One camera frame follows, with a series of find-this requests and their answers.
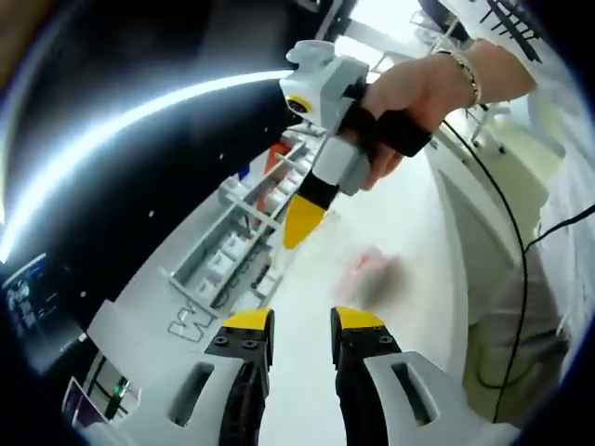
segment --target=black finger strap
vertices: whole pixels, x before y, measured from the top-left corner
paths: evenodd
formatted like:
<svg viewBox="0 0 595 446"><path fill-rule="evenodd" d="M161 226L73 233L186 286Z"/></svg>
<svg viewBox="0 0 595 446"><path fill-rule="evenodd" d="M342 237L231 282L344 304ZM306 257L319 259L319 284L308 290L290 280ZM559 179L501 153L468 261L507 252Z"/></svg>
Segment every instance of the black finger strap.
<svg viewBox="0 0 595 446"><path fill-rule="evenodd" d="M405 110L388 110L376 120L374 115L353 104L345 114L341 129L358 135L358 144L369 150L379 142L404 156L414 156L431 140L431 133L422 128Z"/></svg>

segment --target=screw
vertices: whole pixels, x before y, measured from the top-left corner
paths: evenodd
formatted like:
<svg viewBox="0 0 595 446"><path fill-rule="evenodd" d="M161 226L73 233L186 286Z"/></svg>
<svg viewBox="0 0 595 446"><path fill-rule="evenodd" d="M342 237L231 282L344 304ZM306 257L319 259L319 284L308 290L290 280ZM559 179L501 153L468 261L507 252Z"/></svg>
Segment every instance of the screw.
<svg viewBox="0 0 595 446"><path fill-rule="evenodd" d="M252 349L256 348L257 346L258 346L258 342L256 342L256 341L248 340L248 341L244 341L242 343L242 347L247 348L248 350L252 350Z"/></svg>
<svg viewBox="0 0 595 446"><path fill-rule="evenodd" d="M227 346L228 340L227 340L227 337L225 337L225 336L217 336L217 337L216 337L216 338L213 340L213 343L214 343L216 346L219 346L219 347L225 347L225 346Z"/></svg>

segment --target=fluorescent light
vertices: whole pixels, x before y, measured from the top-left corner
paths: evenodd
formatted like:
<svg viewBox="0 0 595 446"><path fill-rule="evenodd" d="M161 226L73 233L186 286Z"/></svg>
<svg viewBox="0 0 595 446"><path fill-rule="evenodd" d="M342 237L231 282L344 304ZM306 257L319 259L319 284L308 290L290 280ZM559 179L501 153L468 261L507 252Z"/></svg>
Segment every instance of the fluorescent light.
<svg viewBox="0 0 595 446"><path fill-rule="evenodd" d="M78 164L83 162L86 157L100 148L104 142L114 137L121 130L147 116L160 112L167 107L179 104L185 100L232 86L281 79L290 73L291 70L252 72L249 74L224 77L214 81L188 86L181 90L150 100L149 102L145 102L137 108L126 111L106 123L98 125L84 133L81 137L76 139L73 144L60 151L58 155L37 174L32 183L29 184L25 190L22 197L20 197L14 214L7 222L2 241L0 241L0 262L7 262L10 252L19 241L19 238L27 225L32 221L35 212L40 208L42 203L47 200L59 183L66 178Z"/></svg>

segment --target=shelf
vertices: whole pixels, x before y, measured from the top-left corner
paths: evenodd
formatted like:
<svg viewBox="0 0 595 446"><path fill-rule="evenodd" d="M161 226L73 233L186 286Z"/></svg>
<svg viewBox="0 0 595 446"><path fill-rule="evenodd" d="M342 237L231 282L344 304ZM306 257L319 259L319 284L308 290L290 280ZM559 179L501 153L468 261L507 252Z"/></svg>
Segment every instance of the shelf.
<svg viewBox="0 0 595 446"><path fill-rule="evenodd" d="M295 188L291 193L285 194L283 201L271 212L265 215L260 212L258 201L261 197L282 181L287 173L288 164L294 163L309 153L311 149L305 141L296 143L294 148L285 156L281 163L271 169L263 178L241 197L229 189L229 183L224 182L219 190L219 200L229 209L203 234L191 251L180 262L179 266L169 277L170 284L180 293L194 301L208 313L220 319L229 316L234 303L251 289L267 262L270 264L271 248L266 241L281 226L281 219ZM246 242L246 247L238 258L232 259L233 263L218 281L209 277L209 262L217 256L222 245L231 233ZM278 278L267 295L258 295L260 305L266 305L276 290L281 277ZM201 295L198 288L208 281L213 290L208 295Z"/></svg>

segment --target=gold bracelet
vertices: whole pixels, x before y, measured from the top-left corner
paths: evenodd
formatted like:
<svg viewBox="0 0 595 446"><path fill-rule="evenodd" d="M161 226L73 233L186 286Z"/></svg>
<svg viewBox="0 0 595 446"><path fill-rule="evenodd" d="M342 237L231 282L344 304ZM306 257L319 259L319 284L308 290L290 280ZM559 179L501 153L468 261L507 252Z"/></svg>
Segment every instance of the gold bracelet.
<svg viewBox="0 0 595 446"><path fill-rule="evenodd" d="M465 74L465 77L467 77L467 79L469 79L469 83L471 84L471 87L473 88L473 94L475 96L475 100L473 100L473 102L467 108L474 107L477 104L479 104L482 101L482 86L478 82L478 78L477 78L477 75L475 74L475 70L473 70L473 67L471 66L471 64L469 63L467 58L465 58L461 54L459 54L455 51L451 51L449 49L441 49L440 51L436 51L435 54L447 54L448 56L453 58L455 60L456 64L463 71L463 74Z"/></svg>

